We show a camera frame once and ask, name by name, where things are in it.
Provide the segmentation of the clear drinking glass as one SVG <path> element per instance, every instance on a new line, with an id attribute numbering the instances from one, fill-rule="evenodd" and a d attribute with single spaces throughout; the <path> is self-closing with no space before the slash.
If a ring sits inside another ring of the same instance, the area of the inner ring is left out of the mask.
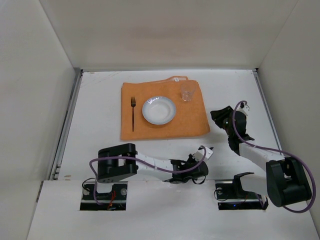
<path id="1" fill-rule="evenodd" d="M 192 100 L 193 95 L 196 91 L 196 84 L 192 80 L 185 80 L 181 83 L 180 90 L 181 90 L 181 98 L 185 102 L 189 102 Z"/>

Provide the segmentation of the orange cloth napkin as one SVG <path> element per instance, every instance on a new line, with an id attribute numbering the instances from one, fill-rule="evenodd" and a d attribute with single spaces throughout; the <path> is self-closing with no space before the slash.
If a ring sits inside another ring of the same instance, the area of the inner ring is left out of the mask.
<path id="1" fill-rule="evenodd" d="M 196 80 L 172 76 L 123 83 L 121 140 L 193 138 L 209 132 L 203 95 Z"/>

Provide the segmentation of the black fork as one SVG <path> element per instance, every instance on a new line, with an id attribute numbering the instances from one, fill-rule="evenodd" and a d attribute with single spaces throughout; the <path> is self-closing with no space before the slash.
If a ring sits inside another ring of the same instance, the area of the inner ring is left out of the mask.
<path id="1" fill-rule="evenodd" d="M 136 106 L 136 98 L 134 96 L 130 99 L 130 105 L 132 108 L 132 132 L 134 132 L 135 129 L 135 106 Z"/>

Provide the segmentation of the white plate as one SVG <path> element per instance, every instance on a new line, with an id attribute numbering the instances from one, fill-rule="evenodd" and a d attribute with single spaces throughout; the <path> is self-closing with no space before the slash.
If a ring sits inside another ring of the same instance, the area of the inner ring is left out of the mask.
<path id="1" fill-rule="evenodd" d="M 142 106 L 144 119 L 153 125 L 165 125 L 176 116 L 176 105 L 164 96 L 149 98 Z"/>

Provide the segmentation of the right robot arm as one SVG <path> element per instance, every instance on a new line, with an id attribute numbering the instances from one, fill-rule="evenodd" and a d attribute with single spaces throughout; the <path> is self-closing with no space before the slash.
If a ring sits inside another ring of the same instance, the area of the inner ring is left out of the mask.
<path id="1" fill-rule="evenodd" d="M 276 207 L 308 201 L 304 213 L 314 204 L 316 184 L 311 170 L 297 156 L 270 147 L 262 147 L 246 133 L 248 103 L 240 101 L 235 108 L 227 106 L 210 112 L 214 123 L 225 130 L 228 145 L 238 156 L 246 158 L 265 171 L 265 177 L 255 176 L 253 172 L 234 176 L 233 184 L 239 195 L 253 192 L 268 197 Z"/>

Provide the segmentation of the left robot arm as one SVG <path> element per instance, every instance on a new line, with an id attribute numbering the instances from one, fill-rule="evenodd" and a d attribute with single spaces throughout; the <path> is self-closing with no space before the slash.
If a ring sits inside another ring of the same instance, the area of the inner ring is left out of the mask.
<path id="1" fill-rule="evenodd" d="M 103 148 L 98 151 L 96 193 L 110 193 L 114 183 L 131 180 L 135 175 L 171 184 L 205 179 L 209 174 L 207 161 L 212 155 L 213 148 L 204 146 L 189 154 L 187 160 L 153 158 L 139 153 L 133 143 Z"/>

